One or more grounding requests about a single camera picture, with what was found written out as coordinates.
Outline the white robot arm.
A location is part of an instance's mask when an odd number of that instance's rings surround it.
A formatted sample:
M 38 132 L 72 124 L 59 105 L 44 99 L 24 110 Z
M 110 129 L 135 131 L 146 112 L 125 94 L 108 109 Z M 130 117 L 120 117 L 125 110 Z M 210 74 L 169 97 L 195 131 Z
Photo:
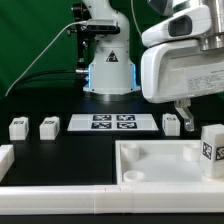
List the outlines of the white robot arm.
M 109 0 L 82 0 L 96 35 L 84 90 L 105 100 L 140 90 L 151 103 L 172 101 L 185 129 L 196 129 L 194 97 L 224 92 L 224 0 L 147 0 L 166 20 L 141 34 L 141 84 L 129 58 L 129 22 Z

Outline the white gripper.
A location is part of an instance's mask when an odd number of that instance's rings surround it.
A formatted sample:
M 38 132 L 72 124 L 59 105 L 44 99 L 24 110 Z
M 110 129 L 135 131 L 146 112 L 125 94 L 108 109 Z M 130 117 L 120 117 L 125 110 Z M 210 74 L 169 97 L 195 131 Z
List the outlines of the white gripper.
M 175 101 L 185 130 L 193 132 L 189 98 L 224 92 L 224 49 L 201 51 L 195 39 L 149 48 L 141 60 L 141 86 L 151 103 Z

